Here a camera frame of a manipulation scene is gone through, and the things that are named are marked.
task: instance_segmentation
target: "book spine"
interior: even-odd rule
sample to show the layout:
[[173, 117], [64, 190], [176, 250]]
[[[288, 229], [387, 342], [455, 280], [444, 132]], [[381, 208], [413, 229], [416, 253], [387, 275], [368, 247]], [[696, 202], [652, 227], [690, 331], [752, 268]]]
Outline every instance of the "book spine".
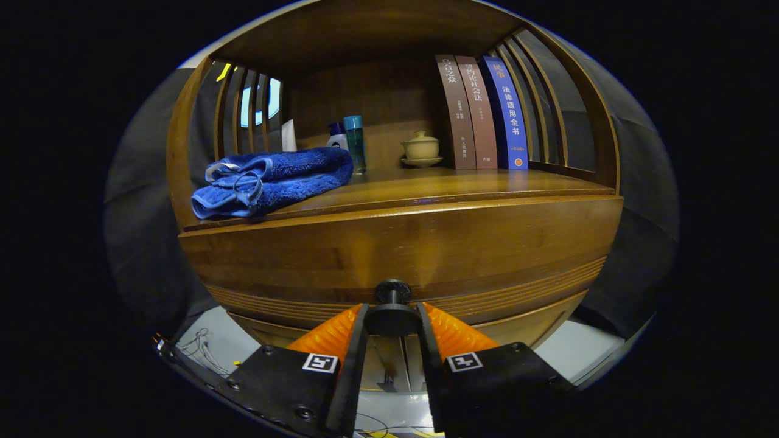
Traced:
[[474, 146], [476, 149], [476, 168], [495, 169], [498, 167], [498, 146], [495, 142], [495, 122], [492, 119], [492, 109], [481, 78], [472, 56], [455, 56], [463, 85], [468, 96], [468, 106], [471, 108], [471, 124], [474, 127]]
[[449, 124], [452, 127], [452, 147], [455, 169], [475, 169], [476, 150], [474, 127], [471, 124], [471, 110], [463, 86], [463, 78], [452, 55], [436, 55], [446, 106], [449, 110]]
[[485, 81], [489, 82], [487, 88], [495, 119], [498, 166], [527, 170], [527, 133], [514, 82], [500, 58], [485, 56], [479, 68]]

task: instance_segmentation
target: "teal bottle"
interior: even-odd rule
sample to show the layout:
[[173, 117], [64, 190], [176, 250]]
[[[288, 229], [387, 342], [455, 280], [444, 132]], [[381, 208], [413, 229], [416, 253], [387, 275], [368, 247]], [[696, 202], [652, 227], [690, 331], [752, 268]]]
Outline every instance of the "teal bottle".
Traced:
[[365, 148], [362, 143], [362, 117], [350, 115], [344, 117], [346, 128], [346, 141], [349, 145], [349, 154], [354, 162], [354, 173], [365, 173]]

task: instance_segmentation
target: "folded towel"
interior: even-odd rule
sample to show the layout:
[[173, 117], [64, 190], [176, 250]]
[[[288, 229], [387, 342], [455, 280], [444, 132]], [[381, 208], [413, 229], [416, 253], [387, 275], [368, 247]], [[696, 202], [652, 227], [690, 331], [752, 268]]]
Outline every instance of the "folded towel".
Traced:
[[268, 214], [346, 184], [353, 168], [337, 147], [231, 155], [208, 166], [211, 185], [192, 194], [192, 211], [200, 219]]

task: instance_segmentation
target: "saucer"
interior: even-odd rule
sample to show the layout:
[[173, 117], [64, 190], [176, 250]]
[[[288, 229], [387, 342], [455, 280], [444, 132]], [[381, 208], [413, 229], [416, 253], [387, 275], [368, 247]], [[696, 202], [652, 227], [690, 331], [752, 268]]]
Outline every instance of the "saucer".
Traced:
[[434, 164], [440, 163], [441, 160], [443, 160], [443, 157], [423, 158], [421, 160], [409, 160], [408, 158], [401, 158], [400, 160], [403, 162], [403, 164], [408, 164], [417, 168], [429, 168]]

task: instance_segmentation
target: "shelf board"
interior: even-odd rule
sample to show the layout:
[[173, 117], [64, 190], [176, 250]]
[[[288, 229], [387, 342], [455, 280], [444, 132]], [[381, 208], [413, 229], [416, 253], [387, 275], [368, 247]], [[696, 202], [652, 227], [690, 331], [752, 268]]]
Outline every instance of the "shelf board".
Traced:
[[382, 169], [354, 175], [346, 185], [266, 216], [200, 221], [199, 224], [186, 227], [184, 231], [433, 203], [613, 194], [614, 189], [610, 187], [536, 170]]
[[472, 0], [321, 0], [260, 21], [213, 56], [286, 80], [339, 65], [408, 55], [479, 56], [521, 23]]

